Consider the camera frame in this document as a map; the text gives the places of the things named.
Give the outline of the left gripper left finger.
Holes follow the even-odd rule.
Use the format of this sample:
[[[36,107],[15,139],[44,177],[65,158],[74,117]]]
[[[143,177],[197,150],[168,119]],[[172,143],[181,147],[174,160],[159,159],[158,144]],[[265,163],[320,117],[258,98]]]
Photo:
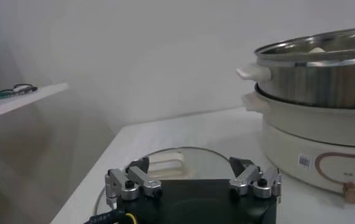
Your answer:
[[[133,201],[139,198],[140,190],[146,197],[159,198],[162,195],[160,180],[148,175],[149,157],[130,162],[123,170],[109,169],[105,174],[106,203],[114,206],[114,199]]]

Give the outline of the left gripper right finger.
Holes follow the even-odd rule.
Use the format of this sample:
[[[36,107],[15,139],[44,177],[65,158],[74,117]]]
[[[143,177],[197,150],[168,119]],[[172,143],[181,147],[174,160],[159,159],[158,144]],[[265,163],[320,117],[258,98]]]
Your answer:
[[[275,198],[281,203],[282,180],[277,167],[263,170],[249,159],[229,158],[235,177],[229,180],[229,196],[232,203],[243,197],[253,196],[259,200]]]

